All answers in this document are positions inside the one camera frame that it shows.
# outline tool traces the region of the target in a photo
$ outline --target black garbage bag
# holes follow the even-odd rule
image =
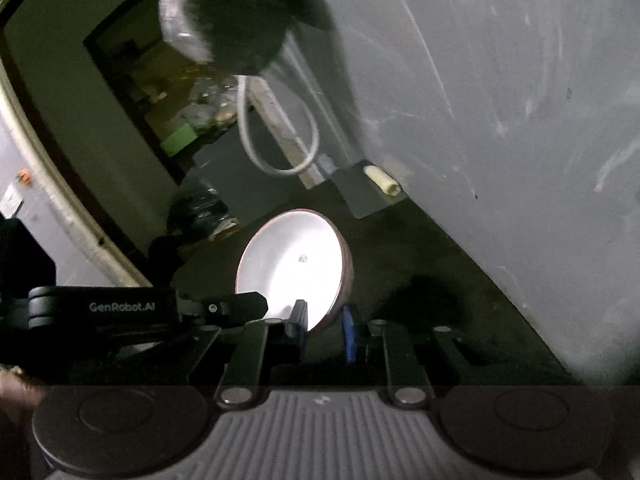
[[[216,233],[229,209],[216,190],[197,178],[185,179],[167,217],[167,233],[182,243],[194,243]]]

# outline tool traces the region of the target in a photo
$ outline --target concrete floor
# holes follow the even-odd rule
[[[559,366],[489,277],[415,203],[406,199],[358,220],[331,182],[201,248],[173,285],[194,299],[233,293],[238,262],[255,232],[269,218],[300,207],[327,216],[347,241],[355,274],[350,304],[363,320],[398,320],[414,333],[446,324],[539,365]],[[323,360],[341,348],[336,322],[309,339],[307,355]]]

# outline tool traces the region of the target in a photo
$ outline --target bowl rim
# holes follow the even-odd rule
[[[271,218],[270,220],[268,220],[267,222],[265,222],[265,224],[260,227],[260,229],[258,229],[255,233],[255,235],[253,235],[251,237],[251,240],[249,240],[249,243],[246,245],[246,247],[244,248],[244,251],[242,252],[242,256],[240,256],[240,261],[238,262],[238,269],[236,270],[236,282],[234,285],[234,290],[236,292],[236,294],[238,294],[238,275],[240,273],[240,268],[242,267],[242,262],[244,261],[244,257],[247,254],[247,251],[249,250],[249,248],[251,248],[251,245],[254,243],[254,240],[257,238],[257,236],[264,231],[272,222],[276,221],[278,218],[280,218],[281,216],[290,214],[290,213],[311,213],[313,215],[316,215],[318,217],[320,217],[324,222],[326,222],[329,227],[334,231],[335,237],[338,239],[338,244],[340,245],[340,256],[342,257],[342,270],[340,273],[340,283],[338,285],[337,290],[335,291],[335,296],[334,296],[334,300],[332,302],[332,306],[331,308],[329,308],[329,310],[326,312],[326,314],[324,314],[324,316],[322,316],[321,320],[311,329],[307,329],[307,331],[309,333],[311,332],[318,332],[319,330],[322,330],[323,328],[329,326],[335,319],[336,314],[338,313],[338,311],[341,308],[341,304],[337,304],[338,300],[340,299],[341,295],[344,294],[344,287],[351,287],[351,283],[348,283],[350,281],[350,274],[353,273],[353,264],[351,261],[351,251],[349,250],[349,247],[347,245],[346,240],[344,239],[344,237],[342,236],[342,233],[338,230],[338,228],[334,225],[333,222],[331,222],[331,220],[329,220],[326,216],[324,216],[322,213],[319,213],[318,211],[314,211],[313,209],[307,209],[307,208],[296,208],[296,209],[290,209],[288,211],[285,211],[283,213],[280,213],[276,216],[274,216],[273,218]]]

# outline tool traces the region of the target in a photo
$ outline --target screw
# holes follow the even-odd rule
[[[227,388],[220,394],[220,399],[225,404],[243,404],[251,400],[251,397],[253,397],[251,390],[240,386]]]
[[[398,402],[407,405],[418,404],[427,398],[427,394],[424,391],[420,388],[414,388],[413,386],[400,388],[399,390],[396,390],[394,395]]]

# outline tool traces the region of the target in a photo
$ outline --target human hand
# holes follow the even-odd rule
[[[25,431],[44,391],[21,370],[0,370],[0,478],[29,480],[30,454]]]

